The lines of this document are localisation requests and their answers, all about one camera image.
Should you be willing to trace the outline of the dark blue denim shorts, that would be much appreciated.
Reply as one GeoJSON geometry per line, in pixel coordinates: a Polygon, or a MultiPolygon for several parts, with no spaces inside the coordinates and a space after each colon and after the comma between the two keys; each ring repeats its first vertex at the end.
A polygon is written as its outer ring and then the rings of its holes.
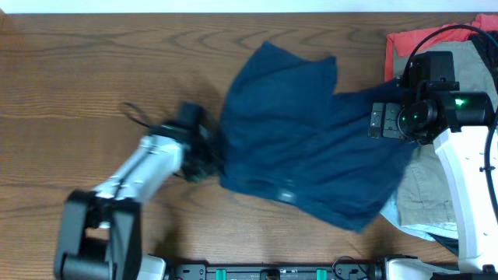
{"type": "Polygon", "coordinates": [[[308,61],[263,43],[226,95],[220,185],[341,229],[361,232],[374,221],[416,145],[367,134],[374,103],[401,99],[395,82],[337,93],[337,72],[332,56],[308,61]]]}

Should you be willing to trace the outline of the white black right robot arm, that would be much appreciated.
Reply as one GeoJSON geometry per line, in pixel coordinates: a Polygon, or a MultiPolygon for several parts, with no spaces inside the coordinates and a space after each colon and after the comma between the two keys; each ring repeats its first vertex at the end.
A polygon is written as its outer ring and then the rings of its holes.
{"type": "Polygon", "coordinates": [[[416,94],[374,103],[369,137],[431,144],[444,168],[458,230],[458,267],[415,257],[384,260],[385,279],[497,277],[496,112],[486,93],[416,94]]]}

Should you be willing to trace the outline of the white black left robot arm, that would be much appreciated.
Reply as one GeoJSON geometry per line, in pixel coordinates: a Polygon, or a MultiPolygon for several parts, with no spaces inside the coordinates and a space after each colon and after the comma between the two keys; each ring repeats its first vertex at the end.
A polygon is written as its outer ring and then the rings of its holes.
{"type": "Polygon", "coordinates": [[[167,262],[142,252],[142,208],[170,177],[198,183],[218,175],[216,123],[202,106],[183,102],[172,120],[147,127],[125,163],[91,191],[64,203],[54,256],[57,279],[171,279],[167,262]]]}

